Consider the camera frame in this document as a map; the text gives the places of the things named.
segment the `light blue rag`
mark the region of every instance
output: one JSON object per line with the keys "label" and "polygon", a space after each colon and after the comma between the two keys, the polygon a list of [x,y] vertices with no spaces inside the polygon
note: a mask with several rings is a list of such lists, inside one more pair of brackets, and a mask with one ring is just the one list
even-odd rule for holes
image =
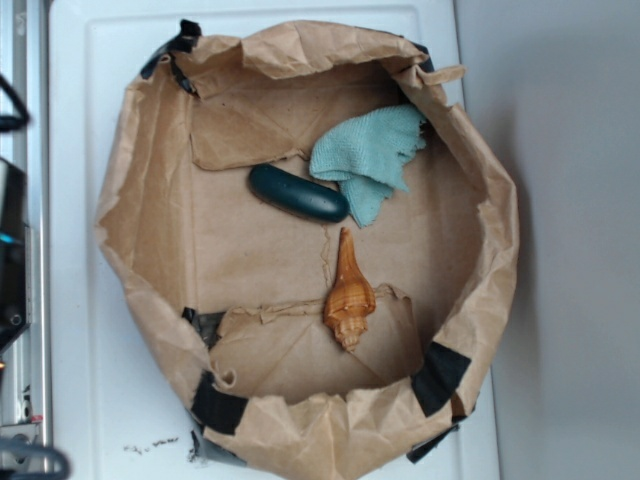
{"label": "light blue rag", "polygon": [[409,191],[402,168],[426,145],[420,136],[425,120],[411,104],[346,120],[316,142],[311,152],[311,175],[337,181],[356,223],[366,227],[394,189]]}

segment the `seashell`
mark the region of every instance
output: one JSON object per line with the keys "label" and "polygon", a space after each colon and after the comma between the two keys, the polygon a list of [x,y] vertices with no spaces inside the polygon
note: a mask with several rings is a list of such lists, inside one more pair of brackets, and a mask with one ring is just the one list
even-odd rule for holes
{"label": "seashell", "polygon": [[338,268],[333,289],[324,307],[324,324],[348,352],[355,350],[360,335],[367,331],[367,319],[376,309],[376,296],[356,263],[351,231],[340,230]]}

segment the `orange seashell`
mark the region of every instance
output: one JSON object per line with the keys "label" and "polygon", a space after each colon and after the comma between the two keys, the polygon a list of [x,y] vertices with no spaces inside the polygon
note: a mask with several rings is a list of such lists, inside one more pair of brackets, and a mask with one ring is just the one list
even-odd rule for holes
{"label": "orange seashell", "polygon": [[351,231],[343,227],[336,281],[324,306],[324,324],[333,330],[342,348],[351,352],[367,331],[366,316],[375,309],[375,292],[356,263]]}

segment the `green cucumber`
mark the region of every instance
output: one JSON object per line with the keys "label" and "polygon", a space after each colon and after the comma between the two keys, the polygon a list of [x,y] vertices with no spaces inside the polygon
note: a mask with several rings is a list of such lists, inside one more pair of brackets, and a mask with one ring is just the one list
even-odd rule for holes
{"label": "green cucumber", "polygon": [[349,202],[340,192],[273,165],[263,163],[253,167],[249,185],[258,198],[294,215],[333,223],[349,215]]}

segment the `paper bag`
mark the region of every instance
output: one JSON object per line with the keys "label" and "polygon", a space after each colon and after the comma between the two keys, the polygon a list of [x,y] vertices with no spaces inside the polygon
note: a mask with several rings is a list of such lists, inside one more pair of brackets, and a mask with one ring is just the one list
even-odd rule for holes
{"label": "paper bag", "polygon": [[[425,71],[411,42],[345,25],[182,27],[126,91],[96,226],[159,367],[207,441],[250,467],[355,479],[420,458],[473,411],[515,288],[514,185],[441,87],[464,69]],[[247,188],[262,162],[308,176],[328,129],[403,102],[427,147],[372,226],[300,219]],[[320,315],[342,226],[388,300],[355,355]],[[307,353],[326,365],[303,369]]]}

